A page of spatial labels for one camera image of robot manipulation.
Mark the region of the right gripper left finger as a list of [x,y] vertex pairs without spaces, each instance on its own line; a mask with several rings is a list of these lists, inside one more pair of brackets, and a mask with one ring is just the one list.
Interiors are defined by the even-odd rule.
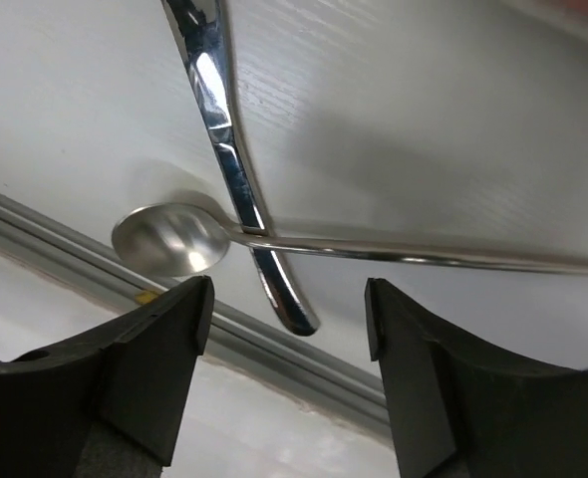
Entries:
[[172,461],[214,303],[189,279],[66,340],[0,361],[0,477],[157,477]]

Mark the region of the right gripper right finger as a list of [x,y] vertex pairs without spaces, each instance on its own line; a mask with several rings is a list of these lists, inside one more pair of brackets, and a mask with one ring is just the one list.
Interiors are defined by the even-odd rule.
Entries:
[[527,358],[384,279],[365,290],[404,477],[588,477],[588,369]]

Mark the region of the silver spoon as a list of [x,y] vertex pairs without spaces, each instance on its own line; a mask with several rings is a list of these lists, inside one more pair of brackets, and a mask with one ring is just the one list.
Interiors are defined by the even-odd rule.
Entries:
[[253,250],[351,260],[588,276],[588,258],[251,234],[185,203],[160,203],[133,210],[116,223],[111,242],[130,268],[161,277],[204,272],[225,257],[232,243]]

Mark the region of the silver table knife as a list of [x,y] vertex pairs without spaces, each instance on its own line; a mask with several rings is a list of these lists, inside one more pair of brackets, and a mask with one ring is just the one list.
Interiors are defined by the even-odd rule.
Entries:
[[[223,1],[164,1],[168,25],[242,231],[269,236],[273,227],[245,145]],[[283,327],[310,337],[319,327],[283,254],[253,249],[263,290]]]

